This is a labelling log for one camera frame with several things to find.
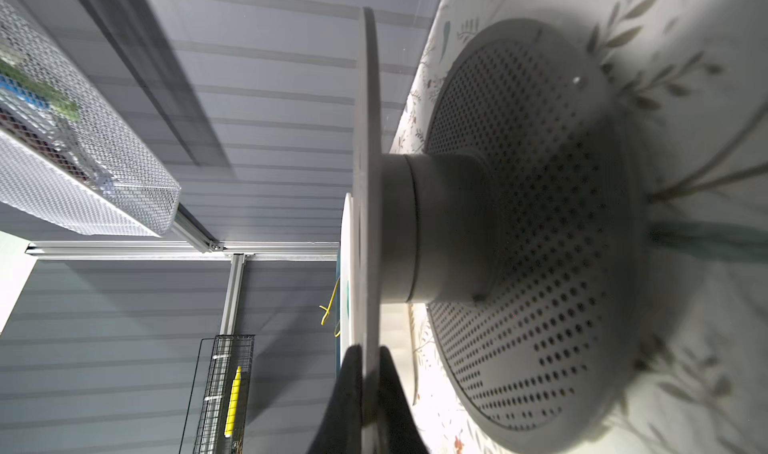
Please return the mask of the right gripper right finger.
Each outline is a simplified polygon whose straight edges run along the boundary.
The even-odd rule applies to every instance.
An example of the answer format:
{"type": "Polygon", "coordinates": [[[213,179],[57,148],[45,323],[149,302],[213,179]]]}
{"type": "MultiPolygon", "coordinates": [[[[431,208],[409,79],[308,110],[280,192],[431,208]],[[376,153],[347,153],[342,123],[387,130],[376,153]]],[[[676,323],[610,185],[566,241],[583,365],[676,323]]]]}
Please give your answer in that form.
{"type": "Polygon", "coordinates": [[[379,405],[383,413],[385,453],[428,454],[405,397],[390,350],[381,346],[379,405]]]}

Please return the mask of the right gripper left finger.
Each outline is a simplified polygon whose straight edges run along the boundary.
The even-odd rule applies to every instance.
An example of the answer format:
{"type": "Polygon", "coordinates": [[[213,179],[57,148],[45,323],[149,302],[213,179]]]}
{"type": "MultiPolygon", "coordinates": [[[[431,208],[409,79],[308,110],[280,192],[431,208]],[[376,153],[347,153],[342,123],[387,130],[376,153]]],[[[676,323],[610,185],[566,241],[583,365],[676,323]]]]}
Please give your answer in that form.
{"type": "Polygon", "coordinates": [[[362,347],[349,347],[319,429],[307,450],[308,454],[361,452],[362,364],[362,347]]]}

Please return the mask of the grey perforated cable spool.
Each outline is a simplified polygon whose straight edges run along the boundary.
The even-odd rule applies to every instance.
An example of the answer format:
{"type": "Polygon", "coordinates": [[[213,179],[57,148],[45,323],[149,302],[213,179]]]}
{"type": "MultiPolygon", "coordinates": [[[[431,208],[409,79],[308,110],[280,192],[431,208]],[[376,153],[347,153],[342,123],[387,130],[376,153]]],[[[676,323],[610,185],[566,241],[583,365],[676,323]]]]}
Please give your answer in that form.
{"type": "Polygon", "coordinates": [[[513,19],[454,61],[419,154],[380,142],[374,13],[360,16],[350,307],[360,453],[385,453],[380,316],[423,303],[471,419],[518,453],[585,440],[624,387],[647,254],[640,180],[600,71],[513,19]]]}

